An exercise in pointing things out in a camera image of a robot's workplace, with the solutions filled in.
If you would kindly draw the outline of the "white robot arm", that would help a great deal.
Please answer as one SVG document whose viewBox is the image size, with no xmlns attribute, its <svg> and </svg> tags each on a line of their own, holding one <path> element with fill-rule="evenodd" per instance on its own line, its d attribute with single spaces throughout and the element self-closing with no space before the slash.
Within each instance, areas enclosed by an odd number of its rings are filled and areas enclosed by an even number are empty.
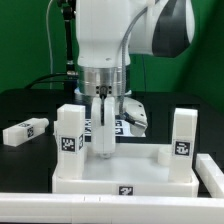
<svg viewBox="0 0 224 224">
<path fill-rule="evenodd" d="M 131 133 L 147 128 L 144 106 L 130 97 L 132 54 L 175 58 L 191 44 L 195 20 L 191 0 L 77 0 L 79 90 L 91 102 L 91 148 L 115 152 L 115 118 Z"/>
</svg>

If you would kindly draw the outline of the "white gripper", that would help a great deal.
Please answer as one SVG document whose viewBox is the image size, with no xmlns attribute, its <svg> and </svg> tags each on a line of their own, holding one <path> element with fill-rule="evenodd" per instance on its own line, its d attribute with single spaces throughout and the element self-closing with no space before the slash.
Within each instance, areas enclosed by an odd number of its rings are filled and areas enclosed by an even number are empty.
<svg viewBox="0 0 224 224">
<path fill-rule="evenodd" d="M 109 159 L 115 152 L 115 98 L 95 97 L 91 107 L 91 144 L 95 153 Z"/>
</svg>

